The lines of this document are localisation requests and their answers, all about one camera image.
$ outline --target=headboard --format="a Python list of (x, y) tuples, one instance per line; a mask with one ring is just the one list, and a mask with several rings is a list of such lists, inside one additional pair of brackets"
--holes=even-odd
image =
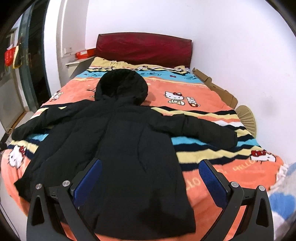
[(129, 64), (154, 64), (174, 68), (190, 67), (192, 40), (162, 34), (99, 34), (96, 54), (107, 60)]

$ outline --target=blue gripper pad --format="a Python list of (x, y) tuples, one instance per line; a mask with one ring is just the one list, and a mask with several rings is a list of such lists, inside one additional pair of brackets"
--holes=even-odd
[(101, 160), (96, 160), (96, 162), (92, 165), (92, 167), (89, 169), (87, 174), (78, 184), (77, 188), (74, 190), (73, 204), (76, 208), (78, 208), (79, 206), (82, 206), (85, 203), (88, 195), (90, 194), (96, 181), (101, 175), (101, 172), (102, 172), (102, 162)]
[(206, 162), (201, 161), (198, 166), (200, 176), (205, 183), (211, 197), (213, 198), (216, 206), (224, 209), (228, 203), (227, 192), (222, 186), (221, 182), (214, 175), (212, 170), (206, 164)]

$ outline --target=cardboard box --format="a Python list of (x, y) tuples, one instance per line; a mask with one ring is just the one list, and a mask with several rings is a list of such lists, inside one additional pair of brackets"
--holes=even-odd
[(212, 78), (208, 77), (201, 71), (199, 71), (196, 68), (193, 68), (192, 70), (193, 74), (198, 77), (202, 82), (205, 83), (205, 85), (212, 91), (215, 91), (222, 101), (227, 104), (232, 109), (235, 109), (237, 106), (237, 98), (235, 98), (232, 94), (230, 94), (227, 90), (222, 89), (221, 87), (215, 85), (212, 83)]
[(87, 49), (81, 52), (76, 53), (76, 58), (77, 59), (85, 59), (85, 58), (90, 58), (96, 55), (96, 48), (94, 49)]

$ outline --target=bed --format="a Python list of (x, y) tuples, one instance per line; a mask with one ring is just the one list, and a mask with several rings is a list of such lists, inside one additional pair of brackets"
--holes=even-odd
[[(137, 71), (148, 84), (148, 97), (143, 105), (151, 106), (164, 115), (184, 113), (203, 118), (237, 132), (238, 145), (227, 151), (193, 138), (172, 138), (183, 171), (187, 195), (194, 209), (197, 231), (195, 234), (170, 240), (200, 240), (221, 212), (199, 175), (198, 165), (201, 160), (208, 159), (229, 181), (236, 181), (246, 188), (263, 185), (269, 190), (280, 179), (278, 173), (284, 166), (282, 159), (269, 150), (264, 150), (240, 122), (236, 112), (187, 69), (192, 54), (190, 40), (165, 35), (117, 33), (99, 35), (97, 50), (100, 57), (94, 59), (89, 69), (57, 91), (32, 118), (39, 116), (53, 104), (65, 108), (68, 103), (82, 99), (94, 100), (96, 85), (107, 71), (127, 68)], [(22, 177), (38, 144), (50, 134), (51, 128), (44, 129), (42, 134), (33, 134), (26, 140), (12, 141), (3, 154), (1, 170), (5, 186), (26, 215), (29, 203), (18, 196), (14, 182)], [(234, 236), (243, 213), (244, 208), (241, 208), (226, 240)], [(69, 227), (62, 225), (67, 236), (75, 240)], [(100, 240), (114, 240), (97, 236)]]

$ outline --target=cardboard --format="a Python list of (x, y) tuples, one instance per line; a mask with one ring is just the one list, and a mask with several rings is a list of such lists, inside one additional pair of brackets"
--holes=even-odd
[(215, 91), (220, 96), (220, 98), (222, 99), (222, 101), (225, 104), (227, 104), (232, 109), (235, 109), (235, 107), (237, 106), (237, 103), (238, 103), (237, 98), (235, 98), (227, 90), (224, 90), (221, 87), (219, 87), (219, 86), (215, 85), (214, 83), (212, 83), (212, 78), (208, 77), (207, 75), (205, 75), (204, 73), (202, 73), (198, 69), (193, 68), (192, 72), (196, 77), (198, 77), (202, 82), (204, 82), (205, 85), (210, 90)]

